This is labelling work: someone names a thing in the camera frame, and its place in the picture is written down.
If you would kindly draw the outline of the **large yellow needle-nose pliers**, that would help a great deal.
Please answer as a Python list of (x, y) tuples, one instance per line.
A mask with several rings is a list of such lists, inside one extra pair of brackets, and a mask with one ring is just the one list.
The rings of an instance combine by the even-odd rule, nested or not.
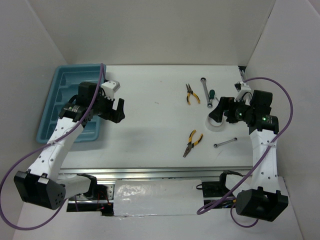
[(200, 137), (198, 138), (198, 140), (196, 140), (196, 141), (194, 141), (193, 142), (193, 136), (194, 136), (194, 134), (196, 133), (196, 130), (194, 129), (191, 133), (190, 133), (190, 135), (189, 135), (189, 137), (188, 137), (188, 143), (187, 143), (187, 147), (186, 147), (186, 149), (185, 149), (185, 151), (184, 151), (184, 154), (183, 154), (183, 157), (185, 158), (189, 153), (190, 153), (190, 151), (195, 147), (195, 146), (197, 146), (201, 141), (202, 141), (202, 139), (203, 139), (203, 134), (201, 133), (200, 134)]

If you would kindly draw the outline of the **white tape roll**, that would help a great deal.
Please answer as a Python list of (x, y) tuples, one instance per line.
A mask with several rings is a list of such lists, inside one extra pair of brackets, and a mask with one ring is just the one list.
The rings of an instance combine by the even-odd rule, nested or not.
[(211, 132), (222, 132), (225, 128), (225, 118), (223, 117), (221, 122), (216, 122), (213, 118), (206, 116), (205, 126)]

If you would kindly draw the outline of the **small yellow needle-nose pliers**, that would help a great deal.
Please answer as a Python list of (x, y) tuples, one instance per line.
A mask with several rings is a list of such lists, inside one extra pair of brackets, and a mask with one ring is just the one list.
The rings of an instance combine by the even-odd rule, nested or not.
[(187, 96), (186, 96), (186, 101), (187, 101), (187, 104), (190, 106), (191, 105), (191, 102), (190, 102), (190, 96), (193, 96), (197, 103), (200, 104), (201, 103), (201, 100), (200, 98), (198, 97), (198, 95), (196, 93), (194, 93), (194, 91), (192, 90), (190, 84), (185, 84), (186, 86), (186, 90), (187, 90)]

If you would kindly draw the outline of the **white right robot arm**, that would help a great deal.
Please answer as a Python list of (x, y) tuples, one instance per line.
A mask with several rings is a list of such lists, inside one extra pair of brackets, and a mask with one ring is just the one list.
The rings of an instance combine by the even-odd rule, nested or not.
[(245, 122), (252, 143), (253, 167), (248, 189), (240, 189), (229, 178), (217, 185), (219, 193), (236, 193), (235, 210), (240, 216), (273, 222), (289, 205), (289, 198), (280, 190), (277, 171), (277, 137), (279, 121), (271, 115), (273, 94), (254, 90), (249, 103), (244, 99), (221, 97), (217, 107), (208, 115), (217, 123), (226, 116), (228, 123)]

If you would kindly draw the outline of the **green handled screwdriver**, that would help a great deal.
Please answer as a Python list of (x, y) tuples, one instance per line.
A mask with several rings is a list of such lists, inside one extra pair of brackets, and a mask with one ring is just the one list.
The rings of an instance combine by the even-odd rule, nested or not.
[(215, 92), (215, 90), (214, 89), (211, 89), (210, 91), (209, 91), (209, 99), (212, 101), (212, 100), (219, 100), (217, 97), (216, 97), (216, 92)]

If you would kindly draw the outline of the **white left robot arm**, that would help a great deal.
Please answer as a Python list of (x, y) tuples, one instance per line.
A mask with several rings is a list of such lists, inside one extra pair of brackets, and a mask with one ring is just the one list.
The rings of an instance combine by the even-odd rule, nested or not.
[(93, 117), (116, 124), (125, 118), (122, 98), (113, 109), (114, 95), (119, 88), (119, 82), (109, 80), (101, 86), (92, 82), (79, 84), (78, 93), (61, 109), (47, 146), (27, 171), (18, 171), (14, 176), (24, 202), (56, 210), (64, 200), (75, 195), (83, 195), (88, 200), (97, 197), (96, 177), (82, 173), (59, 178), (59, 172), (71, 146)]

